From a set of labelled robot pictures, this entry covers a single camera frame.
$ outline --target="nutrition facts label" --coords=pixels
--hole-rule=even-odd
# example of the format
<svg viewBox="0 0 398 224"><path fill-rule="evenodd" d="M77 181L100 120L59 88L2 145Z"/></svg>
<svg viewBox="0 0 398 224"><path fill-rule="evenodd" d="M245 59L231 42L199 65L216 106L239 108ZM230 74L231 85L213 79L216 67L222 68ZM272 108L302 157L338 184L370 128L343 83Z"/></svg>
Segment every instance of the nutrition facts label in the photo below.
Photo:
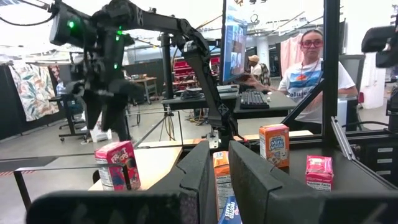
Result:
<svg viewBox="0 0 398 224"><path fill-rule="evenodd" d="M231 176L224 175L217 177L216 184L217 184L218 207L220 208L220 210L222 210L222 208L224 208L225 206L226 199L229 196L234 195L234 190L232 189L232 183L231 183Z"/></svg>
<svg viewBox="0 0 398 224"><path fill-rule="evenodd" d="M307 181L307 185L312 187L315 190L326 190L331 191L331 184L328 183L321 183L321 182L314 182L314 181Z"/></svg>
<svg viewBox="0 0 398 224"><path fill-rule="evenodd" d="M96 159L97 164L107 164L106 159ZM111 178L111 173L109 172L109 168L99 168L98 169L99 176L101 177L102 185L104 190L113 190L113 183Z"/></svg>
<svg viewBox="0 0 398 224"><path fill-rule="evenodd" d="M266 155L266 138L260 134L259 135L259 139L260 139L260 156L267 159L267 155Z"/></svg>

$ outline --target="metal frame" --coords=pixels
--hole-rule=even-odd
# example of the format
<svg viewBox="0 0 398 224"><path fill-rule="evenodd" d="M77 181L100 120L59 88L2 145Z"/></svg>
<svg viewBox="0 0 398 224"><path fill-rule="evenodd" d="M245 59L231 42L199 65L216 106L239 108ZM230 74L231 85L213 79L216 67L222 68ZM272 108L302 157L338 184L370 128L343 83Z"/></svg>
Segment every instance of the metal frame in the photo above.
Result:
<svg viewBox="0 0 398 224"><path fill-rule="evenodd" d="M40 170L65 170L65 169L88 169L88 168L109 168L109 167L122 167L124 181L128 190L131 190L129 172L125 164L90 164L85 166L62 166L62 167L24 167L14 171L14 178L17 182L19 193L21 194L22 201L24 202L26 210L32 205L29 193L25 184L23 171L40 171Z"/></svg>

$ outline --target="orange cereal box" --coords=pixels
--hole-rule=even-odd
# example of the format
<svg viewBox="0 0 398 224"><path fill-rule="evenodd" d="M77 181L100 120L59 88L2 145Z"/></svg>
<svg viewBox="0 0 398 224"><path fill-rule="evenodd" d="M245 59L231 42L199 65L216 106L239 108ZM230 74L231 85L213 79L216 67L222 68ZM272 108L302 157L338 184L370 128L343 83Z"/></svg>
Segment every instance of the orange cereal box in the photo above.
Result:
<svg viewBox="0 0 398 224"><path fill-rule="evenodd" d="M213 153L214 176L216 178L217 216L223 213L229 196L234 196L231 174L229 173L228 151Z"/></svg>
<svg viewBox="0 0 398 224"><path fill-rule="evenodd" d="M260 155L278 168L289 166L289 128L284 124L260 127Z"/></svg>

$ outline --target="monitor screen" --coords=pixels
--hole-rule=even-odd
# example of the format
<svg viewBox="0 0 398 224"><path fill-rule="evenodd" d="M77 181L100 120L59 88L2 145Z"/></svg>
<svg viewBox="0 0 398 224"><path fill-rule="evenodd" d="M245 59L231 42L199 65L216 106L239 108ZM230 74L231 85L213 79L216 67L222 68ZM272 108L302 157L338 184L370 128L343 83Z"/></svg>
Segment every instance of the monitor screen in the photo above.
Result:
<svg viewBox="0 0 398 224"><path fill-rule="evenodd" d="M340 55L339 61L353 79L356 88L361 88L364 55Z"/></svg>
<svg viewBox="0 0 398 224"><path fill-rule="evenodd" d="M248 24L244 20L241 6L234 0L225 2L223 24L223 83L230 83L244 72L246 33Z"/></svg>

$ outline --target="white t-shirt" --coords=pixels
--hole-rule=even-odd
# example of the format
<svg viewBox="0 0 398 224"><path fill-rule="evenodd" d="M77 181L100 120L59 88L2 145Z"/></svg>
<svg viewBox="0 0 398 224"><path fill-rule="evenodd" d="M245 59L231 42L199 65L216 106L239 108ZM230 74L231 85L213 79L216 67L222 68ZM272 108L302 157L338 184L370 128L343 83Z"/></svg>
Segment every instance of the white t-shirt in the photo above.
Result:
<svg viewBox="0 0 398 224"><path fill-rule="evenodd" d="M259 63L257 63L256 66L251 67L250 69L250 74L251 75L261 75L261 65Z"/></svg>
<svg viewBox="0 0 398 224"><path fill-rule="evenodd" d="M296 103L302 101L320 81L321 61L322 59L304 67L298 63L288 68L280 81L278 90L287 91ZM338 62L338 89L347 89L352 86L355 86L354 81L343 65ZM322 104L311 110L304 109L296 117L296 121L322 124Z"/></svg>

